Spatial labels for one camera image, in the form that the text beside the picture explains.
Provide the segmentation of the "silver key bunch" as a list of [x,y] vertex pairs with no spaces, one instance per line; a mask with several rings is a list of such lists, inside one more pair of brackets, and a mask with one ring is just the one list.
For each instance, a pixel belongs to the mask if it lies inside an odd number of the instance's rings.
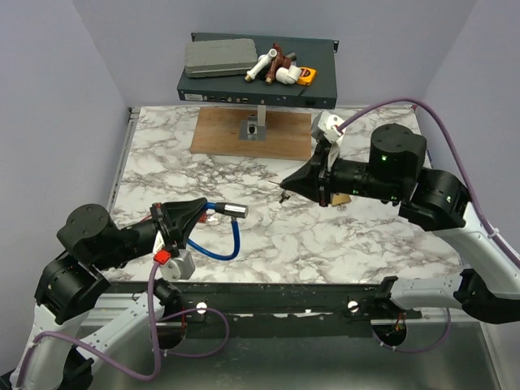
[[272,180],[269,180],[268,183],[275,186],[277,189],[279,189],[281,191],[281,193],[279,195],[279,204],[283,204],[291,197],[285,189],[282,189],[280,187],[280,183],[272,181]]

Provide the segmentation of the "brass padlock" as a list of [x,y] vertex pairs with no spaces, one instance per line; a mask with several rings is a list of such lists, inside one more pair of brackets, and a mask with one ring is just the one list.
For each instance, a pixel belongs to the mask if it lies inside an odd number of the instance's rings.
[[348,194],[335,193],[331,198],[331,207],[337,210],[345,210],[351,202],[352,199]]

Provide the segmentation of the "blue cable lock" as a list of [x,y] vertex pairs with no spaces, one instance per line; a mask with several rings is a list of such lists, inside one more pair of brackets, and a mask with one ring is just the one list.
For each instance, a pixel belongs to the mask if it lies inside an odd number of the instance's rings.
[[226,262],[235,259],[241,250],[241,234],[238,224],[238,219],[246,219],[249,213],[249,207],[241,204],[230,203],[230,202],[207,202],[204,206],[204,210],[212,210],[217,214],[225,215],[231,218],[231,229],[233,248],[232,252],[228,255],[218,254],[203,248],[193,240],[188,239],[188,245],[195,249],[200,254],[212,258],[214,260]]

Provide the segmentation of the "white elbow pipe fitting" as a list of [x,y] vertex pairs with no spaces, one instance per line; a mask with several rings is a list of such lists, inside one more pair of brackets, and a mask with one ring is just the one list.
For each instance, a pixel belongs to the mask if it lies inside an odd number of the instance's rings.
[[301,76],[301,69],[296,66],[280,67],[275,73],[275,79],[284,85],[296,84]]

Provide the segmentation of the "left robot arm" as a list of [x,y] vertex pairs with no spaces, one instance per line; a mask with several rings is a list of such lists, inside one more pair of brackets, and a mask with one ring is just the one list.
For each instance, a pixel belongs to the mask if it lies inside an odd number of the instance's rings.
[[[35,292],[36,305],[28,343],[10,376],[13,389],[86,389],[101,362],[144,381],[160,371],[155,322],[174,319],[180,301],[169,284],[188,280],[195,271],[186,249],[200,217],[213,207],[205,198],[154,203],[150,217],[119,228],[98,204],[76,208],[57,237],[64,251],[43,270]],[[102,272],[120,268],[151,254],[152,271],[141,297],[108,325],[83,340],[76,335],[98,298],[109,288]],[[154,368],[139,374],[114,361],[109,352],[148,323]]]

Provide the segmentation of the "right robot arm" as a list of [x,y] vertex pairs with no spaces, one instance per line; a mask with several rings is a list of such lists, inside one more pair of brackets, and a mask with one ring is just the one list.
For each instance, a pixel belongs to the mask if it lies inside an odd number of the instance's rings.
[[446,242],[465,261],[462,271],[433,279],[387,277],[374,298],[386,319],[405,310],[463,310],[484,323],[519,320],[519,267],[478,220],[469,189],[453,174],[425,168],[427,140],[390,123],[370,137],[367,162],[329,160],[332,143],[321,136],[311,159],[281,188],[328,206],[336,193],[398,206],[398,214]]

